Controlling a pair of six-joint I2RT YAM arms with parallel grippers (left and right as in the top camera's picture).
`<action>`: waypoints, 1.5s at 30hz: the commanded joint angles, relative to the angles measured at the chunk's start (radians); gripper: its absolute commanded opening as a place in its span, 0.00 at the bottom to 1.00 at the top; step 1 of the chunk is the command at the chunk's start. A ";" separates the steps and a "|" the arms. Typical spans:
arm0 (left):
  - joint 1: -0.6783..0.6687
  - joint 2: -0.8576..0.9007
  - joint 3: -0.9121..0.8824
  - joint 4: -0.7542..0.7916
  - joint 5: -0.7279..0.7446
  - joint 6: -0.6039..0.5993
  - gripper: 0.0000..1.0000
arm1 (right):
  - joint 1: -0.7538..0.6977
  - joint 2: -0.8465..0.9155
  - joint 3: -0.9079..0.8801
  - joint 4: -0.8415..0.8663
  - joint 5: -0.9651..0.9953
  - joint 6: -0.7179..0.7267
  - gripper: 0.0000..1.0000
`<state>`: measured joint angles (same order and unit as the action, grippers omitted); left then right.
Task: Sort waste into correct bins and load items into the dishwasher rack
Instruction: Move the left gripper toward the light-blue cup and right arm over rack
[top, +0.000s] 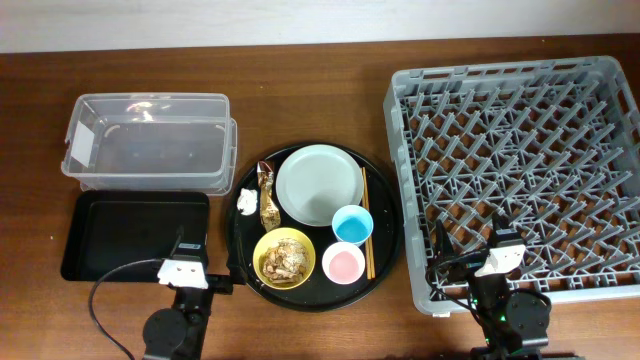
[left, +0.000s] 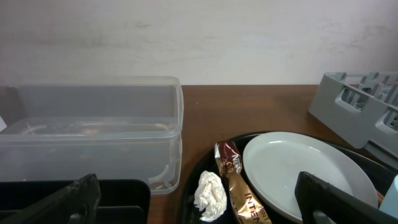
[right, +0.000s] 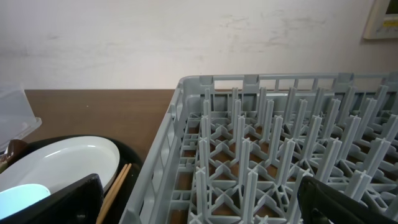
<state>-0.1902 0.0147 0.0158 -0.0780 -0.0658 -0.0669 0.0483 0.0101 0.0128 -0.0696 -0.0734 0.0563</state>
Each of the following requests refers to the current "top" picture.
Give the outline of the pink cup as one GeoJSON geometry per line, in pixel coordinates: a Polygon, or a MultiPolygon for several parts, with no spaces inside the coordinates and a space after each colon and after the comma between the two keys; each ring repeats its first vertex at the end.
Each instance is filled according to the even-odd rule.
{"type": "Polygon", "coordinates": [[[330,281],[348,285],[363,275],[366,260],[359,247],[347,242],[336,242],[325,250],[321,265],[330,281]]]}

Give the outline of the blue cup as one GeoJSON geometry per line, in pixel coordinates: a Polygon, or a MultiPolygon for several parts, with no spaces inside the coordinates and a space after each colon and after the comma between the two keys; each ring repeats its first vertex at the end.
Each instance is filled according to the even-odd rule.
{"type": "Polygon", "coordinates": [[[347,205],[333,215],[331,227],[338,241],[361,246],[372,235],[374,221],[364,207],[347,205]]]}

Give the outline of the white tissue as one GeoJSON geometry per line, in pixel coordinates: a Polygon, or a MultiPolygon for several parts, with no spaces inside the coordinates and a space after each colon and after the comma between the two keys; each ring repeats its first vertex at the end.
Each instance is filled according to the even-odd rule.
{"type": "Polygon", "coordinates": [[[243,216],[254,214],[258,208],[258,192],[242,188],[236,203],[237,210],[243,216]]]}

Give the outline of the food scraps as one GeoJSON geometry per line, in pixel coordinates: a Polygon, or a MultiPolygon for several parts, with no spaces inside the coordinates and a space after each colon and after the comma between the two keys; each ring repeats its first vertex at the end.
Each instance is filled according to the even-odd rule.
{"type": "Polygon", "coordinates": [[[277,286],[298,284],[310,270],[306,248],[294,239],[279,240],[262,257],[262,274],[277,286]]]}

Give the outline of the gold snack wrapper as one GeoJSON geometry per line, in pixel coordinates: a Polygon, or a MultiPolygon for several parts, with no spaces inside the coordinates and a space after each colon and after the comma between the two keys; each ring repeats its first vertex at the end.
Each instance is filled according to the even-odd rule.
{"type": "Polygon", "coordinates": [[[266,232],[270,232],[278,228],[281,224],[281,216],[279,208],[273,200],[273,185],[275,182],[275,173],[271,165],[266,161],[257,163],[257,179],[260,188],[259,194],[259,212],[261,224],[266,232]]]}

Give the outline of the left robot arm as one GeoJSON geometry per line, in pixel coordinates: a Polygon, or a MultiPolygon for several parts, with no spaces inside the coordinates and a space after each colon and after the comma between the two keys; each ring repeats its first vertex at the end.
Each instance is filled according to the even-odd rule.
{"type": "Polygon", "coordinates": [[[208,274],[206,240],[189,241],[180,227],[168,257],[161,261],[158,283],[175,291],[173,304],[153,313],[143,328],[145,359],[199,359],[213,298],[233,293],[229,275],[208,274]]]}

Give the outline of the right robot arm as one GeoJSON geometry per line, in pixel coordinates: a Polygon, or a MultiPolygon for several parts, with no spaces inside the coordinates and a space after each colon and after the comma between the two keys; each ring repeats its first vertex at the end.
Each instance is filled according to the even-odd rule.
{"type": "Polygon", "coordinates": [[[523,259],[525,241],[507,217],[494,214],[487,245],[457,254],[442,221],[435,222],[437,257],[426,280],[441,273],[449,283],[466,282],[467,309],[482,328],[486,345],[472,359],[540,359],[547,346],[551,300],[532,289],[510,289],[507,275],[523,259]]]}

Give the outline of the grey-green plate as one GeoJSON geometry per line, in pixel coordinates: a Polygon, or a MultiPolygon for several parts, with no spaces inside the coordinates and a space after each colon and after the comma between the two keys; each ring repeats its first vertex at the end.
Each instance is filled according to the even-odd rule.
{"type": "Polygon", "coordinates": [[[345,150],[331,145],[315,144],[294,151],[276,176],[281,208],[308,226],[329,226],[340,208],[358,205],[363,193],[360,165],[345,150]]]}

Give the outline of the yellow bowl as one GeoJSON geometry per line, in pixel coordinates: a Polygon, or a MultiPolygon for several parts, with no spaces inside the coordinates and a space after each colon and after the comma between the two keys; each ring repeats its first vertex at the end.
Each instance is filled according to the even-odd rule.
{"type": "Polygon", "coordinates": [[[275,290],[290,290],[302,285],[305,281],[307,281],[310,278],[315,268],[315,264],[316,264],[316,253],[311,240],[303,232],[293,228],[278,228],[268,232],[258,241],[258,243],[254,248],[252,265],[256,272],[256,275],[258,276],[259,280],[263,284],[275,290]],[[269,282],[268,279],[262,274],[262,271],[261,271],[262,257],[270,247],[275,246],[279,240],[282,240],[285,238],[294,239],[295,241],[301,243],[306,248],[306,251],[308,252],[308,256],[309,256],[311,270],[309,274],[306,275],[304,279],[298,284],[277,286],[269,282]]]}

